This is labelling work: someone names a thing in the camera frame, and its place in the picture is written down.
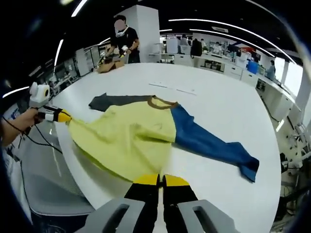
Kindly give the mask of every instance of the human hand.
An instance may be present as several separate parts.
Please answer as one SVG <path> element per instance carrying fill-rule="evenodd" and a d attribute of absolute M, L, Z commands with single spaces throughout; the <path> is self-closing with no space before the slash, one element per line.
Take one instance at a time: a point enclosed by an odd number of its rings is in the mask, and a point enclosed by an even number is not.
<path fill-rule="evenodd" d="M 22 131 L 26 130 L 28 127 L 35 124 L 35 120 L 40 120 L 37 115 L 38 110 L 30 108 L 14 120 L 15 125 Z"/>

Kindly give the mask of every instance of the blue sleeve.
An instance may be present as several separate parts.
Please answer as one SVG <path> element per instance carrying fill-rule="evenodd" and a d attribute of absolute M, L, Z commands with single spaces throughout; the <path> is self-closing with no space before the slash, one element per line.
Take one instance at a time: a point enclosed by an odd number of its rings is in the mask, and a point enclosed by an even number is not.
<path fill-rule="evenodd" d="M 171 111 L 176 127 L 175 143 L 204 157 L 234 164 L 243 176 L 255 182 L 259 160 L 250 156 L 241 143 L 226 143 L 214 136 L 194 123 L 194 117 L 180 105 Z"/>

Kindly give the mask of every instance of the black cable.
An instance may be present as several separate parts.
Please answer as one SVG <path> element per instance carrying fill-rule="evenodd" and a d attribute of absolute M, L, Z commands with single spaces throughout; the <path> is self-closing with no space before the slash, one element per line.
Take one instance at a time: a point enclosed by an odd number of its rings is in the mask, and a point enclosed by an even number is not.
<path fill-rule="evenodd" d="M 3 118 L 10 126 L 12 126 L 14 129 L 20 131 L 21 133 L 24 133 L 22 130 L 20 130 L 19 128 L 17 128 L 17 127 L 15 127 L 14 125 L 12 125 L 7 119 L 5 119 L 4 117 L 2 117 L 2 118 Z M 35 143 L 35 144 L 37 144 L 37 145 L 40 145 L 40 146 L 52 147 L 52 148 L 54 148 L 55 150 L 57 150 L 58 152 L 60 152 L 60 153 L 62 154 L 61 150 L 59 150 L 59 149 L 56 148 L 55 146 L 52 146 L 51 144 L 38 143 L 38 142 L 32 140 L 32 138 L 30 138 L 27 134 L 24 134 L 24 135 L 26 135 L 26 137 L 28 137 L 29 140 L 31 140 L 33 143 Z"/>
<path fill-rule="evenodd" d="M 22 162 L 23 161 L 20 161 L 21 179 L 23 180 L 23 188 L 24 188 L 25 198 L 26 198 L 27 204 L 30 206 L 28 198 L 27 198 L 26 189 L 25 189 L 25 180 L 24 180 L 24 172 L 23 172 Z"/>
<path fill-rule="evenodd" d="M 49 144 L 50 147 L 53 147 L 55 150 L 57 150 L 58 152 L 60 152 L 62 154 L 61 150 L 59 150 L 58 148 L 56 148 L 55 146 L 53 146 L 51 143 L 48 142 L 48 140 L 43 136 L 43 134 L 41 133 L 41 131 L 39 130 L 39 128 L 36 125 L 35 125 L 35 127 L 39 131 L 39 134 L 44 139 L 44 141 L 46 141 Z"/>
<path fill-rule="evenodd" d="M 262 99 L 262 102 L 263 102 L 263 105 L 265 106 L 265 108 L 266 108 L 266 110 L 267 110 L 267 112 L 268 112 L 268 114 L 269 114 L 269 117 L 271 117 L 273 120 L 275 120 L 276 122 L 278 122 L 278 123 L 280 123 L 277 119 L 275 119 L 272 115 L 271 115 L 271 113 L 270 113 L 270 111 L 269 111 L 269 109 L 268 109 L 268 106 L 266 105 L 266 103 L 264 102 L 264 100 Z"/>

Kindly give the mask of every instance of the window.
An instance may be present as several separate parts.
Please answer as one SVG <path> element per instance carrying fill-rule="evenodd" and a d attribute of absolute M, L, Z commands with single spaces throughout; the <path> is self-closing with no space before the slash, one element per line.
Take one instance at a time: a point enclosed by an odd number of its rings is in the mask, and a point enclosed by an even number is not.
<path fill-rule="evenodd" d="M 299 65 L 295 65 L 290 62 L 284 85 L 295 95 L 298 95 L 298 91 L 301 85 L 303 68 Z"/>
<path fill-rule="evenodd" d="M 276 67 L 276 79 L 278 81 L 282 80 L 282 75 L 283 75 L 283 70 L 284 70 L 284 65 L 285 65 L 285 60 L 283 58 L 277 57 L 274 61 L 275 67 Z"/>

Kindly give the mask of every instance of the person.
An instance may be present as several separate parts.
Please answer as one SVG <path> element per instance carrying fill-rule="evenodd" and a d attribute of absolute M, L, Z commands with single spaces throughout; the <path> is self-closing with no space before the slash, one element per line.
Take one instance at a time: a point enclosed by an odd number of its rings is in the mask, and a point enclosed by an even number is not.
<path fill-rule="evenodd" d="M 178 44 L 178 46 L 180 46 L 181 37 L 180 37 L 180 36 L 177 36 L 176 38 L 177 38 L 177 44 Z"/>
<path fill-rule="evenodd" d="M 191 56 L 201 56 L 202 55 L 202 44 L 198 41 L 198 39 L 194 39 L 191 47 Z"/>
<path fill-rule="evenodd" d="M 216 42 L 216 44 L 213 47 L 214 47 L 213 53 L 221 54 L 223 52 L 223 48 L 219 42 Z"/>
<path fill-rule="evenodd" d="M 202 45 L 202 49 L 203 49 L 204 47 L 206 47 L 206 43 L 205 43 L 205 41 L 204 41 L 203 38 L 201 39 L 201 45 Z"/>
<path fill-rule="evenodd" d="M 33 126 L 35 124 L 35 120 L 38 115 L 38 110 L 31 108 L 28 109 L 23 114 L 19 115 L 16 119 L 13 120 L 1 120 L 0 125 L 0 135 L 2 137 L 1 145 L 3 147 L 6 147 L 10 145 L 14 139 L 22 132 L 25 131 L 28 127 Z"/>
<path fill-rule="evenodd" d="M 128 48 L 126 50 L 128 63 L 140 63 L 137 32 L 126 24 L 125 16 L 115 17 L 115 29 L 117 33 L 111 37 L 111 47 L 105 56 L 109 56 L 116 47 L 119 48 L 119 53 L 122 55 L 124 53 L 122 48 L 126 46 Z"/>
<path fill-rule="evenodd" d="M 271 66 L 269 67 L 269 69 L 266 70 L 266 77 L 273 81 L 276 76 L 276 67 L 274 66 L 275 63 L 273 60 L 271 60 L 270 62 Z"/>
<path fill-rule="evenodd" d="M 191 37 L 191 36 L 188 37 L 188 45 L 189 45 L 189 46 L 192 45 L 192 37 Z"/>
<path fill-rule="evenodd" d="M 198 41 L 198 39 L 194 39 L 192 42 L 192 47 L 190 51 L 190 56 L 193 59 L 193 66 L 199 67 L 199 58 L 194 56 L 201 56 L 202 55 L 202 43 Z"/>
<path fill-rule="evenodd" d="M 185 34 L 181 36 L 180 45 L 189 45 Z"/>

